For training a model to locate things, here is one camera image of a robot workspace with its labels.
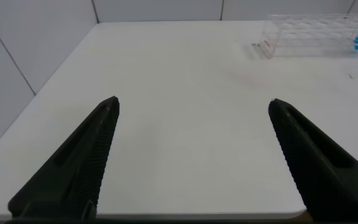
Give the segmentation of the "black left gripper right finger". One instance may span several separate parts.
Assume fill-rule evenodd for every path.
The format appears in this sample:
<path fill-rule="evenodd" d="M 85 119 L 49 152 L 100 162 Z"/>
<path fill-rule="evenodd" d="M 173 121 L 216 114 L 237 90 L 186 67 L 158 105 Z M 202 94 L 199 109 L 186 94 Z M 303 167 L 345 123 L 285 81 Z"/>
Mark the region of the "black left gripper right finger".
<path fill-rule="evenodd" d="M 312 219 L 358 222 L 358 161 L 291 104 L 274 99 L 268 115 Z"/>

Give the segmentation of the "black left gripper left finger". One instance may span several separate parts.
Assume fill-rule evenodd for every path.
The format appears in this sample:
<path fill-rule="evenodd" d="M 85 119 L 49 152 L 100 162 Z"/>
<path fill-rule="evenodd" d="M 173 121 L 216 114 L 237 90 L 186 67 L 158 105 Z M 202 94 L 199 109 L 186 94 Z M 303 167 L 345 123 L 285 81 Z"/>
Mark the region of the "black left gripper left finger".
<path fill-rule="evenodd" d="M 94 218 L 119 117 L 112 96 L 80 123 L 11 198 L 13 218 Z"/>

